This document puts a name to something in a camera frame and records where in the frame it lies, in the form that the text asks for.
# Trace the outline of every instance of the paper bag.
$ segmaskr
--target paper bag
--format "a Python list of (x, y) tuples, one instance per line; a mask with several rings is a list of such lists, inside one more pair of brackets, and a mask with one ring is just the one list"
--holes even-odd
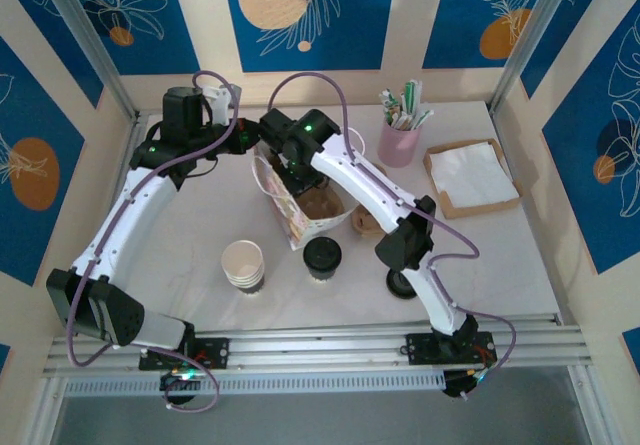
[(270, 197), (271, 209), (292, 250), (304, 247), (312, 238), (339, 225), (355, 209), (355, 199), (333, 181), (293, 198), (271, 166), (278, 158), (264, 145), (254, 147), (253, 151), (254, 177)]

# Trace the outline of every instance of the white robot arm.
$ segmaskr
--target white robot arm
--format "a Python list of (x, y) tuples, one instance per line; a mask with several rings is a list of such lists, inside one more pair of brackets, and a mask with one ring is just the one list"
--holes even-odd
[[(188, 129), (186, 133), (176, 127), (175, 120), (168, 119), (180, 114), (187, 117), (181, 125)], [(148, 181), (111, 230), (100, 259), (94, 250), (98, 240), (104, 239), (107, 224), (111, 223), (120, 204), (130, 198), (131, 190), (152, 169), (214, 143), (226, 129), (224, 125), (201, 124), (201, 92), (181, 87), (169, 90), (163, 101), (163, 122), (136, 149), (122, 193), (96, 239), (70, 270), (56, 269), (49, 276), (47, 288), (60, 318), (66, 322), (80, 277), (91, 262), (96, 262), (78, 306), (74, 322), (76, 333), (117, 346), (135, 343), (190, 355), (189, 343), (195, 335), (191, 324), (148, 311), (125, 291), (137, 249), (148, 236), (156, 217), (195, 168), (195, 160), (168, 168), (167, 173)], [(390, 269), (402, 273), (414, 288), (429, 314), (438, 343), (446, 348), (445, 355), (451, 356), (470, 346), (477, 331), (475, 319), (455, 308), (443, 296), (428, 269), (433, 248), (432, 225), (421, 215), (435, 213), (435, 203), (430, 198), (417, 200), (360, 154), (349, 153), (339, 127), (318, 110), (311, 110), (300, 120), (293, 121), (272, 109), (259, 123), (244, 120), (239, 124), (222, 146), (204, 158), (217, 160), (217, 155), (222, 153), (244, 154), (262, 140), (274, 153), (286, 159), (287, 173), (281, 177), (294, 196), (326, 177), (336, 181), (370, 211), (387, 234), (376, 247), (376, 254)], [(155, 140), (153, 136), (158, 127), (161, 137)], [(394, 190), (397, 198), (390, 198), (389, 189)], [(422, 213), (413, 213), (404, 204), (411, 204)]]

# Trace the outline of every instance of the white casing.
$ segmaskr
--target white casing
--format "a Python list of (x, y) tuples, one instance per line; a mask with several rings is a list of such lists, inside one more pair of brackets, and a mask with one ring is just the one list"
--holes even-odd
[[(335, 180), (342, 188), (360, 202), (380, 224), (385, 233), (391, 233), (398, 228), (398, 219), (406, 218), (411, 212), (402, 202), (393, 201), (375, 181), (365, 174), (359, 166), (352, 163), (347, 155), (347, 148), (342, 135), (332, 135), (323, 145), (324, 150), (316, 153), (311, 166)], [(415, 197), (400, 189), (385, 177), (376, 167), (367, 161), (357, 151), (354, 152), (356, 162), (391, 188), (396, 195), (406, 203), (413, 204)], [(422, 301), (429, 314), (431, 327), (444, 334), (452, 335), (466, 319), (466, 314), (454, 308), (440, 293), (427, 268), (429, 255), (420, 261), (418, 270), (405, 269), (402, 274), (409, 281), (416, 294)]]
[[(237, 85), (231, 84), (236, 94), (236, 99), (240, 101), (242, 89)], [(211, 107), (211, 120), (214, 124), (229, 125), (229, 117), (227, 110), (233, 108), (231, 103), (231, 93), (222, 85), (218, 88), (205, 85), (202, 87), (202, 94)]]
[[(124, 187), (115, 205), (109, 212), (100, 230), (91, 244), (74, 262), (79, 275), (87, 269), (89, 261), (93, 260), (95, 247), (104, 235), (116, 211), (120, 208), (131, 190), (149, 174), (151, 170), (139, 167), (129, 170)], [(109, 277), (109, 282), (121, 290), (127, 289), (127, 279), (131, 265), (137, 256), (137, 250), (149, 236), (156, 217), (164, 207), (176, 196), (178, 191), (169, 177), (153, 177), (136, 195), (105, 244), (100, 261), (93, 268), (89, 278), (97, 280), (101, 276)]]
[[(83, 254), (73, 262), (76, 273), (82, 275), (94, 259), (94, 251), (102, 239), (107, 226), (116, 211), (129, 197), (131, 190), (149, 174), (151, 170), (139, 167), (129, 170), (124, 187), (106, 220), (100, 227), (91, 244)], [(131, 265), (137, 257), (137, 251), (149, 236), (156, 217), (177, 194), (176, 186), (168, 177), (153, 177), (135, 196), (114, 228), (105, 244), (100, 261), (91, 271), (89, 278), (97, 280), (101, 276), (109, 277), (109, 283), (121, 290), (127, 289)], [(185, 325), (180, 320), (147, 310), (145, 307), (142, 328), (134, 342), (146, 347), (162, 347), (175, 350), (180, 346)]]

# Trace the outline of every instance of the cup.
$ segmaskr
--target cup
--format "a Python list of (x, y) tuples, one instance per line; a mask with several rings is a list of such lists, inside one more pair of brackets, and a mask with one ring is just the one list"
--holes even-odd
[(249, 240), (239, 240), (222, 253), (222, 269), (229, 282), (243, 293), (255, 293), (264, 285), (262, 250)]
[(396, 130), (386, 120), (382, 123), (382, 134), (378, 143), (378, 158), (392, 168), (406, 167), (413, 160), (413, 155), (420, 138), (420, 130)]
[(329, 237), (316, 237), (304, 247), (302, 259), (311, 276), (324, 282), (333, 277), (340, 265), (342, 249)]

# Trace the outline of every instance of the pink container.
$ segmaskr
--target pink container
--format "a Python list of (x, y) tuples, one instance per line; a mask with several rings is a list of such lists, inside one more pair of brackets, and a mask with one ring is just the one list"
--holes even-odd
[(391, 128), (386, 121), (383, 121), (382, 134), (378, 143), (380, 161), (392, 168), (409, 165), (413, 160), (421, 129), (422, 127), (419, 127), (417, 130), (403, 132)]

